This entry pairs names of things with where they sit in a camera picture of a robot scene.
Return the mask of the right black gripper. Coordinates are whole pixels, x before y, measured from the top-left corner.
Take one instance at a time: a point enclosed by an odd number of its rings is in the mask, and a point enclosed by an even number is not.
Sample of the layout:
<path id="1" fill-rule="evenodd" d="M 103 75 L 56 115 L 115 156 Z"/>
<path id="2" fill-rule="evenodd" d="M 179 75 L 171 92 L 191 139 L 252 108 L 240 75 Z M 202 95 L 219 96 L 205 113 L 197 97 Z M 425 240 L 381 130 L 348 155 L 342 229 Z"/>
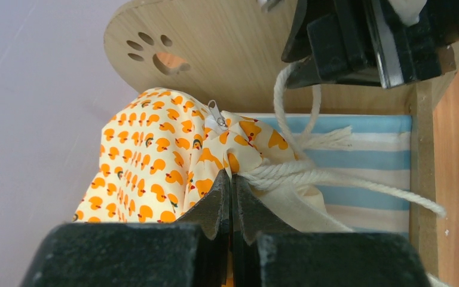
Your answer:
<path id="1" fill-rule="evenodd" d="M 281 59 L 289 89 L 318 84 L 394 88 L 455 70 L 459 1 L 298 1 Z"/>

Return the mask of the wooden pet bed frame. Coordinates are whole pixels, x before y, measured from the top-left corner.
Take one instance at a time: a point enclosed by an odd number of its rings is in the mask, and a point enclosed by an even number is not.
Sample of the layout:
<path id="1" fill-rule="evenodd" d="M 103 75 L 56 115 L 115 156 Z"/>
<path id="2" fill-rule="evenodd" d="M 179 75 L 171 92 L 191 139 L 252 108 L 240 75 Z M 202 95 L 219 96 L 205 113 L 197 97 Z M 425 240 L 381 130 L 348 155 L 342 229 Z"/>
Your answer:
<path id="1" fill-rule="evenodd" d="M 210 96 L 238 112 L 270 112 L 272 85 L 293 21 L 295 1 L 263 13 L 255 1 L 129 1 L 104 33 L 106 56 L 136 91 L 167 87 Z M 459 43 L 445 47 L 447 73 L 384 90 L 328 84 L 321 110 L 330 115 L 409 115 L 413 191 L 436 198 L 433 110 L 453 81 Z"/>

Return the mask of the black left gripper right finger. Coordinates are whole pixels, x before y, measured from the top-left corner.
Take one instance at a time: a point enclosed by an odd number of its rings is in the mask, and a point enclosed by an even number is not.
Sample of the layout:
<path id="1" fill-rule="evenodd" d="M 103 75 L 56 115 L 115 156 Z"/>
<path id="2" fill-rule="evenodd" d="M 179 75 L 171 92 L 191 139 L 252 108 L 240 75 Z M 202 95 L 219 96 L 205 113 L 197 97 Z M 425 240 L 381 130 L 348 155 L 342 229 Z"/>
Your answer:
<path id="1" fill-rule="evenodd" d="M 398 234 L 302 233 L 234 176 L 235 286 L 430 286 L 419 255 Z"/>

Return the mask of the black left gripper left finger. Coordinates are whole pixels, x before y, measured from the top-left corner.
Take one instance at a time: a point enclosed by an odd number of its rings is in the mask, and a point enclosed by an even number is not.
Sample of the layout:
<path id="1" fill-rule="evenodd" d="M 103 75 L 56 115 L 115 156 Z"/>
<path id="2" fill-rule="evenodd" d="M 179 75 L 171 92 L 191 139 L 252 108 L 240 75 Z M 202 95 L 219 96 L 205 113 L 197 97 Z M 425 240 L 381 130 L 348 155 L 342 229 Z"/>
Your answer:
<path id="1" fill-rule="evenodd" d="M 222 286 L 230 178 L 172 223 L 71 223 L 40 244 L 22 286 Z"/>

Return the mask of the yellow duck print blanket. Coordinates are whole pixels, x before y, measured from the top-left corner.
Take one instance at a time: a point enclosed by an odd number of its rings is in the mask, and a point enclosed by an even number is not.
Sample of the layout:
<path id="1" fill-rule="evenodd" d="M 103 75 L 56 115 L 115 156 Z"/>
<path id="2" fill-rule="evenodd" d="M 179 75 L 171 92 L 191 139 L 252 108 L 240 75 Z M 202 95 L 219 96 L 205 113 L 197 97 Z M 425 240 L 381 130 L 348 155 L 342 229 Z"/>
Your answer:
<path id="1" fill-rule="evenodd" d="M 165 88 L 143 92 L 102 128 L 99 170 L 73 221 L 173 222 L 220 171 L 246 178 L 297 230 L 348 230 L 327 214 L 292 135 Z"/>

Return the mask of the white rope tie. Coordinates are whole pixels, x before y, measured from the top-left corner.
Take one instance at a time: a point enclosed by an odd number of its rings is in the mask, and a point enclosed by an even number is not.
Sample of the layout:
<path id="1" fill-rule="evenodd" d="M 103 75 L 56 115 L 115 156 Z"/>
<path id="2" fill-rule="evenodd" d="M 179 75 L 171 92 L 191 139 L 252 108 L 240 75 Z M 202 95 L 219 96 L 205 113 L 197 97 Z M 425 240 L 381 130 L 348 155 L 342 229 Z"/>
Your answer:
<path id="1" fill-rule="evenodd" d="M 310 116 L 288 118 L 283 104 L 286 80 L 297 68 L 295 62 L 280 71 L 273 104 L 280 134 L 299 158 L 267 162 L 243 176 L 259 190 L 320 185 L 338 203 L 389 210 L 415 204 L 446 217 L 442 205 L 413 192 L 401 177 L 412 169 L 412 119 L 404 115 L 320 116 L 319 86 L 312 89 Z"/>

